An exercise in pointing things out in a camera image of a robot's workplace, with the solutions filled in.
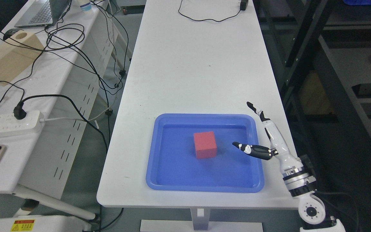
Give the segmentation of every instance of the blue tray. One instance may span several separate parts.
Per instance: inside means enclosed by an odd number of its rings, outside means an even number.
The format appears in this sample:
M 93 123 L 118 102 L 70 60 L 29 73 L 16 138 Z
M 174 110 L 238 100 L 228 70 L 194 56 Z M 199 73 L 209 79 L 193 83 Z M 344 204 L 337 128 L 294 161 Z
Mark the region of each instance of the blue tray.
M 197 159 L 194 133 L 214 131 L 217 156 Z M 262 162 L 232 145 L 258 144 L 256 124 L 244 114 L 175 114 L 156 118 L 146 174 L 156 190 L 254 193 L 264 186 Z
M 371 5 L 371 0 L 343 0 L 347 5 Z

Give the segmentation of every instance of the table surface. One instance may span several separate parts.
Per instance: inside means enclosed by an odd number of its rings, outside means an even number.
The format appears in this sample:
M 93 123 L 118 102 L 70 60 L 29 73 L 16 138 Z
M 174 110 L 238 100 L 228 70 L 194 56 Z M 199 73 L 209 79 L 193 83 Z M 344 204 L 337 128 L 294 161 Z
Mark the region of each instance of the table surface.
M 15 23 L 24 14 L 28 7 L 33 1 L 28 1 L 25 6 L 16 14 L 16 16 L 9 22 L 9 24 L 3 29 L 3 32 L 10 28 L 14 28 Z M 64 24 L 68 23 L 79 23 L 84 25 L 85 34 L 87 35 L 91 30 L 91 27 L 99 13 L 97 7 L 93 7 L 88 13 L 82 12 L 78 6 L 72 5 L 70 12 L 68 12 L 64 18 Z M 25 31 L 37 33 L 43 28 L 24 28 Z M 66 41 L 75 41 L 80 33 L 70 32 L 71 30 L 65 30 L 58 32 L 58 36 Z M 46 44 L 47 34 L 40 32 L 37 34 L 43 45 Z M 84 41 L 77 46 L 81 48 Z M 56 54 L 68 59 L 70 62 L 74 62 L 77 59 L 78 54 L 70 49 L 56 51 Z M 72 64 L 60 59 L 54 54 L 44 53 L 35 62 L 34 71 L 30 78 L 18 83 L 18 86 L 25 89 L 25 97 L 37 95 L 37 94 L 59 94 L 67 77 L 72 68 Z M 31 72 L 31 66 L 26 68 L 21 74 L 19 74 L 12 82 L 15 82 L 21 78 L 26 77 Z M 5 87 L 0 86 L 0 98 L 9 88 L 9 85 Z M 0 114 L 12 113 L 13 108 L 18 104 L 21 98 L 22 91 L 17 88 L 11 88 L 6 95 L 5 99 L 0 104 Z M 47 118 L 53 108 L 56 98 L 44 97 L 37 98 L 27 102 L 24 109 L 29 110 L 40 110 L 41 113 Z M 24 170 L 29 156 L 37 142 L 40 132 L 31 133 L 27 135 L 16 135 L 0 138 L 0 144 L 7 146 L 6 153 L 0 162 L 0 193 L 12 193 L 18 180 Z
M 184 0 L 195 19 L 224 19 L 238 1 Z M 105 207 L 297 208 L 277 159 L 263 161 L 258 193 L 158 191 L 146 184 L 155 118 L 163 113 L 253 116 L 259 144 L 270 146 L 250 101 L 271 118 L 295 153 L 253 3 L 236 17 L 193 22 L 180 0 L 148 0 L 119 106 L 97 200 Z

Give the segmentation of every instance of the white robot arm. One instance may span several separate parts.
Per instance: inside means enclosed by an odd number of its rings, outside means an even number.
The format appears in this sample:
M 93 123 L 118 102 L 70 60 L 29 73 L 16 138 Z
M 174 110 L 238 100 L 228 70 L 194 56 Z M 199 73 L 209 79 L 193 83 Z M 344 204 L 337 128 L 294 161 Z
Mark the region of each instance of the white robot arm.
M 326 218 L 326 210 L 323 202 L 313 195 L 316 178 L 309 174 L 299 158 L 295 158 L 284 140 L 281 132 L 273 121 L 264 116 L 262 110 L 256 109 L 252 103 L 247 102 L 247 106 L 259 115 L 265 131 L 270 139 L 271 148 L 260 145 L 241 144 L 233 142 L 233 145 L 249 156 L 263 160 L 270 160 L 276 157 L 280 162 L 280 173 L 283 175 L 291 196 L 298 198 L 300 217 L 312 225 L 320 224 Z M 300 232 L 346 232 L 340 220 L 335 220 L 335 226 L 320 229 L 306 230 L 300 228 Z

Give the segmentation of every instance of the white desk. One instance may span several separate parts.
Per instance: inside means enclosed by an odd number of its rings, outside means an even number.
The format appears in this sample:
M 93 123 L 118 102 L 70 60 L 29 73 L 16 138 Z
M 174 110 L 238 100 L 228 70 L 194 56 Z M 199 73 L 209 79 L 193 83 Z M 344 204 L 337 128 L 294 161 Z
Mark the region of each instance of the white desk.
M 14 27 L 32 2 L 29 1 L 25 4 L 4 28 L 4 32 Z M 84 25 L 86 37 L 78 47 L 88 55 L 98 73 L 102 76 L 112 52 L 112 44 L 109 42 L 106 24 L 108 24 L 110 37 L 114 39 L 114 42 L 118 32 L 114 30 L 113 36 L 112 21 L 106 19 L 96 6 L 93 6 L 90 12 L 84 13 L 78 6 L 73 5 L 61 25 L 69 23 Z M 36 33 L 41 31 L 42 28 L 26 28 L 25 30 Z M 66 41 L 74 41 L 79 36 L 73 30 L 60 31 L 57 35 Z M 47 34 L 41 32 L 37 36 L 41 43 L 45 45 Z M 90 70 L 81 56 L 70 49 L 56 51 L 56 54 Z M 12 82 L 26 77 L 30 72 L 31 66 Z M 80 112 L 87 119 L 99 89 L 96 75 L 73 66 L 51 53 L 44 53 L 35 63 L 32 76 L 17 85 L 26 90 L 25 97 L 36 94 L 67 95 L 73 99 L 77 107 L 80 108 Z M 0 98 L 8 87 L 9 85 L 0 86 Z M 11 88 L 0 104 L 0 114 L 12 113 L 14 106 L 20 100 L 21 94 L 22 91 Z M 24 110 L 40 110 L 46 119 L 79 117 L 67 100 L 54 97 L 29 100 L 25 103 Z M 46 122 L 42 131 L 38 133 L 0 138 L 0 144 L 7 146 L 6 153 L 0 162 L 0 193 L 32 198 L 49 207 L 85 219 L 93 219 L 94 213 L 78 209 L 58 200 L 62 196 L 84 128 L 84 122 L 58 120 Z
M 97 200 L 105 207 L 297 208 L 278 160 L 262 162 L 265 185 L 252 194 L 157 191 L 146 184 L 153 125 L 162 113 L 243 113 L 256 121 L 259 144 L 270 146 L 255 104 L 276 123 L 295 154 L 259 22 L 246 11 L 221 23 L 179 15 L 177 1 L 147 1 L 119 106 Z M 235 15 L 238 1 L 184 0 L 195 19 Z

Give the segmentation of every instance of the warning label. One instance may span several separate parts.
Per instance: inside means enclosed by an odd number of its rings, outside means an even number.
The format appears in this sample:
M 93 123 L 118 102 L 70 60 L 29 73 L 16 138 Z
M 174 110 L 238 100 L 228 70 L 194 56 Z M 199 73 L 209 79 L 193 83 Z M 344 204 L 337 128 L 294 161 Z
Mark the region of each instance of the warning label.
M 31 231 L 35 220 L 16 220 L 11 227 L 11 231 Z

